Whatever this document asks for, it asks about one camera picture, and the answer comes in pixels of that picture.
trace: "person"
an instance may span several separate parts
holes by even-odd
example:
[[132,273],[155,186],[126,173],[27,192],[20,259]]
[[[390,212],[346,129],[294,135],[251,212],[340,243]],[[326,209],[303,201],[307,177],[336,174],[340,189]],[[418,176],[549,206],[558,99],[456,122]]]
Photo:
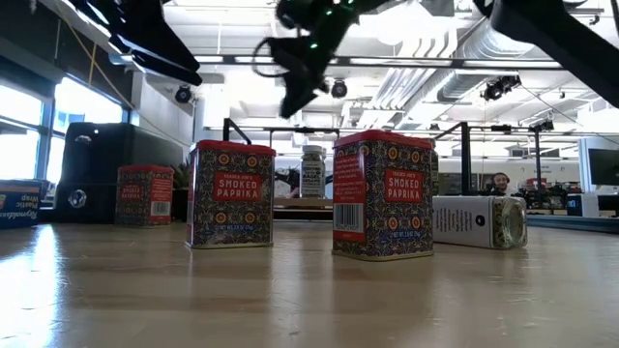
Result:
[[498,172],[492,175],[492,190],[491,194],[493,195],[512,195],[516,193],[516,190],[510,188],[510,177],[507,174]]

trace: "monitor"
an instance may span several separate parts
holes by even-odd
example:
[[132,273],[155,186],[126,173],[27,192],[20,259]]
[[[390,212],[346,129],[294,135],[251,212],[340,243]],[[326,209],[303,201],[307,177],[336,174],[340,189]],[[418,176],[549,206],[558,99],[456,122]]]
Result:
[[591,184],[619,186],[619,150],[589,149]]

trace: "blue box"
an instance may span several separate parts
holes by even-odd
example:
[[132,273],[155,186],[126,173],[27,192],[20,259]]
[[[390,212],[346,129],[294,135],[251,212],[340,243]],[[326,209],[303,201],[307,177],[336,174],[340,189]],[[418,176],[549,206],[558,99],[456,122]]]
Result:
[[0,180],[0,229],[39,223],[40,181]]

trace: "smoked paprika tin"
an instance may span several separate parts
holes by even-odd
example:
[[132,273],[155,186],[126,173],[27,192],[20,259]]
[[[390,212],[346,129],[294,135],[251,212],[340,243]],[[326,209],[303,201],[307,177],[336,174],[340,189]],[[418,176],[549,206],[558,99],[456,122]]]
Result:
[[336,140],[333,254],[387,261],[433,254],[431,144],[367,130]]
[[196,248],[273,245],[275,150],[202,140],[191,152],[187,244]]
[[115,224],[166,226],[171,222],[174,170],[156,165],[118,168]]

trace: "glass spice jar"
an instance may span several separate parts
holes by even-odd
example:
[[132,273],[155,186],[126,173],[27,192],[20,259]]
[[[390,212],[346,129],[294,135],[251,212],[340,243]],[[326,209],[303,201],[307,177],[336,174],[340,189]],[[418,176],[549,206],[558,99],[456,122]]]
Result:
[[301,198],[323,198],[325,195],[325,162],[323,148],[317,145],[303,147],[301,156]]

